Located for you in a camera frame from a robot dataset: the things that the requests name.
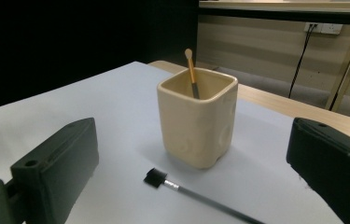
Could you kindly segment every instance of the white table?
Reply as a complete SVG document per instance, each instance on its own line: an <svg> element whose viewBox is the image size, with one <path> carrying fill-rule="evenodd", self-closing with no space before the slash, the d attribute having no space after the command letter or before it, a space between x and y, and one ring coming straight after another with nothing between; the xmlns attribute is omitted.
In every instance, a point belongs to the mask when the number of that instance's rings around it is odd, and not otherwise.
<svg viewBox="0 0 350 224"><path fill-rule="evenodd" d="M66 223L243 223L164 186L168 179L267 224L342 223L286 163L293 118L238 100L229 151L207 170L170 156L161 141L156 87L170 73L130 63L0 107L0 178L62 126L94 117L100 163Z"/></svg>

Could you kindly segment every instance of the wall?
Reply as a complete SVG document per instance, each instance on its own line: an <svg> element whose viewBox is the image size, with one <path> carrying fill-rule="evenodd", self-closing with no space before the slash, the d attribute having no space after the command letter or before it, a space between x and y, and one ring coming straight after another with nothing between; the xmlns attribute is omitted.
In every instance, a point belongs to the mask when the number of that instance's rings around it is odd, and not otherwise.
<svg viewBox="0 0 350 224"><path fill-rule="evenodd" d="M285 90L272 92L287 96L305 42L305 22L200 15L198 24L197 64L285 83L276 85ZM312 34L292 98L324 108L349 50L350 25L339 35Z"/></svg>

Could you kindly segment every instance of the dark background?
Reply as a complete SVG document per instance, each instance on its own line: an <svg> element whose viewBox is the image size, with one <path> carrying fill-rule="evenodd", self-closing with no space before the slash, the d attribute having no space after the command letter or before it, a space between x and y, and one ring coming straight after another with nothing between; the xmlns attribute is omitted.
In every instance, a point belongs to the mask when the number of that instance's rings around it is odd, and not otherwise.
<svg viewBox="0 0 350 224"><path fill-rule="evenodd" d="M197 0L0 2L0 105L134 61L187 66L197 10Z"/></svg>

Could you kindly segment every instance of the black cable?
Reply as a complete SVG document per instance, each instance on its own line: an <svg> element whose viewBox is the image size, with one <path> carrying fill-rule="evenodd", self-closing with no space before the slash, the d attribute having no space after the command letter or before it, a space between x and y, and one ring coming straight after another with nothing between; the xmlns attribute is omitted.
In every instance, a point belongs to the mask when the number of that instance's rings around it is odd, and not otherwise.
<svg viewBox="0 0 350 224"><path fill-rule="evenodd" d="M294 87L294 83L296 82L297 79L297 75L299 73L300 67L301 67L301 62L302 62L302 58L303 58L303 54L305 53L306 47L308 46L308 42L309 42L309 38L311 37L312 31L314 30L314 28L316 28L316 24L310 24L309 28L308 28L308 32L306 33L306 37L305 37L305 42L303 44L303 51L302 51L302 55L300 57L300 60L297 64L297 69L296 72L294 74L294 78L293 81L291 82L291 86L290 86L290 92L288 93L288 98L291 97L291 92L293 91L293 87Z"/></svg>

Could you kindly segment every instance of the ceramic cup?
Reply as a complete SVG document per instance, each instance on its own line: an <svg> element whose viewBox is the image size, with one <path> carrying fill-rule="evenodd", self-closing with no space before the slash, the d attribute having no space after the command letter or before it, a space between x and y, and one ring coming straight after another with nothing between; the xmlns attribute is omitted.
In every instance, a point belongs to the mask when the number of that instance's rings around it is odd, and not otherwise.
<svg viewBox="0 0 350 224"><path fill-rule="evenodd" d="M194 69L200 99L193 98L188 69L157 87L162 140L173 156L193 167L209 168L231 144L238 80Z"/></svg>

